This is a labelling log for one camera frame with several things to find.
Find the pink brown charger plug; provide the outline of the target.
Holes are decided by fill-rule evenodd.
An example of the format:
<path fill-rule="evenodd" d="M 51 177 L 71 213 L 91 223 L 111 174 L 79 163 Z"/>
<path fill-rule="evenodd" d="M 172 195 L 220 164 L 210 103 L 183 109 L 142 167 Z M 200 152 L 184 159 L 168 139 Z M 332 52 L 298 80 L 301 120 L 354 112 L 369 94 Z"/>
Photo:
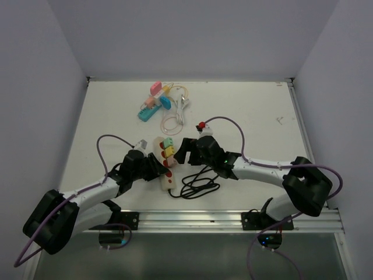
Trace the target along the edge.
<path fill-rule="evenodd" d="M 170 156 L 166 159 L 166 164 L 167 164 L 167 167 L 173 167 L 177 164 L 178 162 L 174 159 L 173 156 Z"/>

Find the yellow USB charger plug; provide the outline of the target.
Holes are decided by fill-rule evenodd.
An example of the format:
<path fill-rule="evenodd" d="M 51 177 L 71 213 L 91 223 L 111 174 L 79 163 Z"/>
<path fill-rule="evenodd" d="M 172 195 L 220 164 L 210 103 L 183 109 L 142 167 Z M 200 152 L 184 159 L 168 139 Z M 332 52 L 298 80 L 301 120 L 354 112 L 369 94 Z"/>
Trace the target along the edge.
<path fill-rule="evenodd" d="M 164 157 L 169 158 L 170 156 L 173 156 L 175 154 L 175 149 L 173 146 L 169 146 L 165 148 L 164 150 Z"/>

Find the green USB charger plug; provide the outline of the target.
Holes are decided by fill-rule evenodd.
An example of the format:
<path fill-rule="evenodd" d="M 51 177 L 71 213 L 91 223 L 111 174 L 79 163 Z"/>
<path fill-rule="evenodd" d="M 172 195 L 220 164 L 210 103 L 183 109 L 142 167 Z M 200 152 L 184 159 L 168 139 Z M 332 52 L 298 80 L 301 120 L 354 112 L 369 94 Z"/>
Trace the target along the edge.
<path fill-rule="evenodd" d="M 162 141 L 163 149 L 167 149 L 169 146 L 173 146 L 174 142 L 171 137 L 164 138 Z"/>

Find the teal USB hub strip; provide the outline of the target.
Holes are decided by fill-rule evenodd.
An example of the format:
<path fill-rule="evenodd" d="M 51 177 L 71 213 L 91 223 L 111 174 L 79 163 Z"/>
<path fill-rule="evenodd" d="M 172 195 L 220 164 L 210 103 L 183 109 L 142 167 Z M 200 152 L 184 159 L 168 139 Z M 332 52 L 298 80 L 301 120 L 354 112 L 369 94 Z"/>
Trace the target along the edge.
<path fill-rule="evenodd" d="M 143 108 L 138 112 L 138 118 L 143 121 L 147 122 L 149 119 L 153 117 L 153 115 L 161 108 L 161 106 L 154 105 L 151 108 Z"/>

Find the pink charger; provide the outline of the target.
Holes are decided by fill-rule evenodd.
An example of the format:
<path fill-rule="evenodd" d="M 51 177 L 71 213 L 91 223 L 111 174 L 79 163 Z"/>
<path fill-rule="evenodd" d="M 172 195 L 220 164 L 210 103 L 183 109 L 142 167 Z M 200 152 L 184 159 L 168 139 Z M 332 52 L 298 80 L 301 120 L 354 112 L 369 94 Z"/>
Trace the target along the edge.
<path fill-rule="evenodd" d="M 152 96 L 156 95 L 162 89 L 162 82 L 157 81 L 150 87 L 150 94 Z"/>

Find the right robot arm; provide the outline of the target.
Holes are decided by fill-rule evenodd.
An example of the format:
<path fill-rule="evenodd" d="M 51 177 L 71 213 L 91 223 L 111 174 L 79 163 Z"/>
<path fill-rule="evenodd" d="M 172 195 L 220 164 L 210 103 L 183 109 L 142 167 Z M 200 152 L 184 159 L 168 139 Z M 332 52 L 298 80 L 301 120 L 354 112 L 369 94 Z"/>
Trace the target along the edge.
<path fill-rule="evenodd" d="M 283 164 L 245 160 L 240 153 L 225 151 L 212 136 L 183 139 L 174 159 L 179 164 L 208 166 L 224 179 L 283 188 L 284 195 L 269 198 L 259 211 L 241 214 L 245 230 L 278 228 L 280 221 L 297 213 L 318 217 L 332 189 L 332 182 L 305 157 Z"/>

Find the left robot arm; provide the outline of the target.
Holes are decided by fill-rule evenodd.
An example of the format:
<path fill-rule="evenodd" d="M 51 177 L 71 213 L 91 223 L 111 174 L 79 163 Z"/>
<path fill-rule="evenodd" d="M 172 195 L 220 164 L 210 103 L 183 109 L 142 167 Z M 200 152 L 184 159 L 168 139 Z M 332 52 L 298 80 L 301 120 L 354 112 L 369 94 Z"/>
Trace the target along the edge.
<path fill-rule="evenodd" d="M 134 181 L 152 181 L 169 171 L 153 153 L 130 150 L 101 180 L 91 186 L 44 194 L 23 227 L 23 233 L 48 254 L 61 251 L 74 235 L 87 229 L 124 230 L 121 207 L 113 200 Z"/>

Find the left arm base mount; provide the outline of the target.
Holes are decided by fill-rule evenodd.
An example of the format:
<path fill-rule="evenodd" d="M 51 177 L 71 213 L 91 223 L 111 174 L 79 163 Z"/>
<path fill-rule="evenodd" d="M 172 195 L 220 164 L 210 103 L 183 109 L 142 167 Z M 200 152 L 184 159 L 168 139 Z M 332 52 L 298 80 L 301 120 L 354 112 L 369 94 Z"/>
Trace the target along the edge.
<path fill-rule="evenodd" d="M 118 223 L 127 225 L 131 230 L 138 230 L 139 212 L 121 212 Z"/>

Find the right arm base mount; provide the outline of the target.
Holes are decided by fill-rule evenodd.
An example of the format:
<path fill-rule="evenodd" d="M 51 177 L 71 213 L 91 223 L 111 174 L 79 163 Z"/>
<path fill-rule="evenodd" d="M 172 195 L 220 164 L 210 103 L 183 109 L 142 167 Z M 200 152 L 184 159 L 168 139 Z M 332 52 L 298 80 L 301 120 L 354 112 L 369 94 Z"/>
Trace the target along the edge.
<path fill-rule="evenodd" d="M 252 209 L 248 212 L 241 212 L 243 230 L 264 230 L 275 223 L 277 223 L 276 220 L 256 209 Z"/>

